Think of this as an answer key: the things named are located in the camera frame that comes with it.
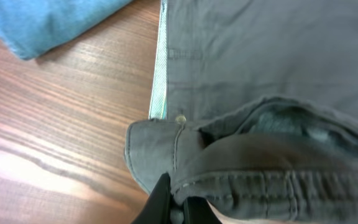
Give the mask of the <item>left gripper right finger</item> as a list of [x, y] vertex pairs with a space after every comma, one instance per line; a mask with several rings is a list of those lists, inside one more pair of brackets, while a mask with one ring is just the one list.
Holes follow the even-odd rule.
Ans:
[[221, 224], [204, 198], [189, 197], [183, 208], [184, 224]]

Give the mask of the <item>grey shorts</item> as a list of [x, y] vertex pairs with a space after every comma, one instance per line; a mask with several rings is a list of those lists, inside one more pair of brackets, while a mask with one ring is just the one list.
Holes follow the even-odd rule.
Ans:
[[237, 221], [358, 223], [358, 1], [167, 1], [164, 119], [126, 164], [170, 223], [189, 197]]

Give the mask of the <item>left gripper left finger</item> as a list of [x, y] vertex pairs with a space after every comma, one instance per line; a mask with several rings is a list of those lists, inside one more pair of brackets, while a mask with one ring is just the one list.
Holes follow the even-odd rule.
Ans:
[[132, 224], [169, 224], [172, 199], [170, 191], [170, 176], [164, 173]]

